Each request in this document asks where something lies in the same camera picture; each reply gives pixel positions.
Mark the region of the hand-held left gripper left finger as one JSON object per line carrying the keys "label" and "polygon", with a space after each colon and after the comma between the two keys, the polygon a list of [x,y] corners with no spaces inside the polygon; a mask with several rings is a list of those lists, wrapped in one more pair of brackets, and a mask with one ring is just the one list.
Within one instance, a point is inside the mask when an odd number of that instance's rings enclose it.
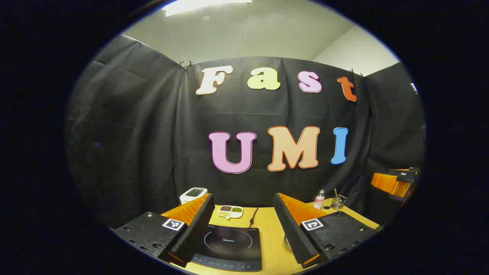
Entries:
{"label": "hand-held left gripper left finger", "polygon": [[163,214],[148,211],[113,232],[153,257],[186,267],[201,246],[214,209],[208,193]]}

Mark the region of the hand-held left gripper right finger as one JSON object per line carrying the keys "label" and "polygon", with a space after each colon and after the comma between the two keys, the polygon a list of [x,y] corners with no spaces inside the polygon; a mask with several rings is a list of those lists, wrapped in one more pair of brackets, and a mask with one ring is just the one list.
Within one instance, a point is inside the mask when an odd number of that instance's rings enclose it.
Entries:
{"label": "hand-held left gripper right finger", "polygon": [[281,193],[275,194],[274,209],[304,268],[344,255],[378,232],[343,211],[327,214]]}

